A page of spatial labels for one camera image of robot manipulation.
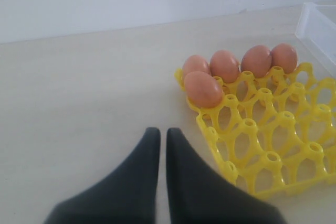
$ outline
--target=egg tray cup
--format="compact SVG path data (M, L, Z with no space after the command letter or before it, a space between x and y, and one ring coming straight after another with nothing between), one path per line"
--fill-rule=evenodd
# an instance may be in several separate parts
M308 76L304 84L297 82L301 72ZM181 69L177 69L175 78L184 90ZM278 193L287 196L299 194L320 182L336 183L334 79L317 81L312 64L306 62L290 74L284 74L281 67L272 67L265 77L258 79L249 71L242 72L234 83L224 83L220 77L214 78L225 93L218 106L198 108L188 97L186 101L198 113L197 125L213 153L220 173L227 181L237 186L238 180L243 179L245 190L261 199ZM240 83L244 83L247 90L241 101L237 97ZM272 91L266 88L270 83ZM318 98L325 89L331 92L330 101L319 104ZM286 111L288 103L296 105L294 111ZM262 108L259 120L254 118L254 107L257 104ZM225 108L230 115L227 125L223 126L220 123L220 112ZM324 131L312 141L309 127L316 122L324 125ZM287 136L283 144L275 149L272 138L278 127L287 131ZM297 134L297 128L301 129L301 134ZM235 142L241 134L247 135L249 145L246 153L238 158ZM227 157L220 151L221 145L226 146ZM299 180L299 166L307 159L315 172L311 177ZM268 188L259 190L257 177L265 170L270 174L271 182Z

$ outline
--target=egg tray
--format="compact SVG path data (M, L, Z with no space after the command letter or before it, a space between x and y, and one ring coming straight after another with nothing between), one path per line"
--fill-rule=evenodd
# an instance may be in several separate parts
M297 82L298 75L307 74L307 82ZM182 70L177 69L175 78L182 90ZM249 71L240 74L234 83L224 83L225 95L215 108L198 108L188 98L189 107L198 113L196 122L206 139L220 173L233 185L245 181L246 191L258 198L268 198L277 193L294 195L319 183L336 183L336 81L325 78L317 81L310 63L301 63L293 73L284 74L281 67L272 67L263 78L254 78ZM237 92L242 86L245 97L239 101ZM331 98L319 104L322 90L329 90ZM295 104L292 111L288 104ZM259 119L254 107L259 108ZM227 125L221 123L221 111L229 111ZM311 139L312 123L323 125L322 134ZM272 140L276 129L287 132L280 147ZM248 148L237 157L235 143L240 135L248 139ZM226 156L221 146L226 147ZM298 179L300 165L309 160L314 173L309 178ZM258 189L258 176L270 174L270 185Z

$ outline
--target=yellow egg tray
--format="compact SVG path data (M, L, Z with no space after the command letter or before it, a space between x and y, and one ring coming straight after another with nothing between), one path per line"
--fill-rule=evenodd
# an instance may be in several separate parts
M297 81L302 72L308 77L305 83ZM177 69L175 78L184 90L181 69ZM291 74L284 74L281 67L272 67L260 79L244 71L230 84L219 77L214 78L225 93L217 107L198 108L188 98L186 100L198 113L197 125L221 174L230 183L238 186L238 181L244 181L246 191L258 198L277 193L299 194L320 182L336 183L334 79L317 81L310 63L300 64ZM239 100L237 93L242 86L245 96ZM322 90L331 94L325 104L319 103ZM228 111L227 125L221 123L223 110ZM310 127L314 123L323 130L312 139ZM275 148L278 128L286 132L286 136L280 137L281 144ZM246 153L238 157L235 144L240 135L245 135L248 142ZM225 146L226 155L221 151L222 146ZM306 160L310 161L314 172L308 178L299 179L299 167ZM265 171L270 174L271 182L268 188L258 189L258 176Z

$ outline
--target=white table surface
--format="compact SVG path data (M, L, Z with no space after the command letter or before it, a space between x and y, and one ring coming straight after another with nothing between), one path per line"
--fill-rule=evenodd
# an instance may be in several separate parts
M37 224L53 206L116 168L148 126L162 134L157 222L169 223L165 134L180 127L216 168L174 80L186 57L239 59L286 41L328 76L293 35L301 7L0 45L1 223ZM336 186L269 200L289 223L333 223Z

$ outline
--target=egg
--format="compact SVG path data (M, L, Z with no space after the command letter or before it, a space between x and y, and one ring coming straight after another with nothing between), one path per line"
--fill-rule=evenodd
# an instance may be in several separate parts
M194 71L210 74L208 62L200 55L192 55L184 62L182 67L182 78L184 79L187 74Z
M281 43L271 51L272 67L282 67L285 73L292 73L298 64L298 54L290 44Z
M205 72L187 74L183 84L188 98L198 107L213 108L222 101L222 86Z
M235 82L239 76L239 62L234 54L227 50L214 53L210 61L212 76L219 76L225 83Z
M244 55L240 70L251 71L255 78L264 77L272 64L272 57L268 47L258 45L250 48Z

